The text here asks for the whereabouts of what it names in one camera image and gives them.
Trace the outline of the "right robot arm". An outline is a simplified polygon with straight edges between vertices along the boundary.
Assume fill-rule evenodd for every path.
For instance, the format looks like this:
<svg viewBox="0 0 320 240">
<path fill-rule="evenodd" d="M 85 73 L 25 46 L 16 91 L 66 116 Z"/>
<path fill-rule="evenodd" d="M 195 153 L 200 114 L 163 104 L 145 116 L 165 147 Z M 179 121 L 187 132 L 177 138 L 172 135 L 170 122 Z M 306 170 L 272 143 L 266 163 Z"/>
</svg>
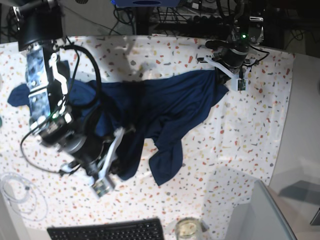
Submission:
<svg viewBox="0 0 320 240">
<path fill-rule="evenodd" d="M 95 133 L 102 113 L 99 98 L 102 80 L 97 62 L 84 47 L 67 41 L 62 10 L 56 0 L 13 0 L 18 23 L 18 48 L 26 52 L 27 103 L 30 109 L 29 134 L 39 136 L 46 147 L 58 146 L 73 156 L 72 172 L 83 168 L 96 177 L 105 143 Z M 60 50 L 85 54 L 92 63 L 96 89 L 89 99 L 76 97 L 75 73 L 61 62 Z"/>
</svg>

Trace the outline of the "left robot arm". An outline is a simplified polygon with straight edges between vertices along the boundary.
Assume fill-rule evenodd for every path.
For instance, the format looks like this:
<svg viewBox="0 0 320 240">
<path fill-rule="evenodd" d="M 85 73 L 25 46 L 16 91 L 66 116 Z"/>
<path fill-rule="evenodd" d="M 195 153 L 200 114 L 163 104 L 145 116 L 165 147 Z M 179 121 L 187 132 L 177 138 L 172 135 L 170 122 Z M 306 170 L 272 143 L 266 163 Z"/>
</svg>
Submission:
<svg viewBox="0 0 320 240">
<path fill-rule="evenodd" d="M 211 60 L 230 69 L 253 67 L 260 60 L 247 58 L 250 50 L 264 38 L 265 0 L 236 0 L 233 13 L 222 15 L 223 24 L 228 27 L 226 40 L 209 40 L 205 47 L 215 53 Z"/>
</svg>

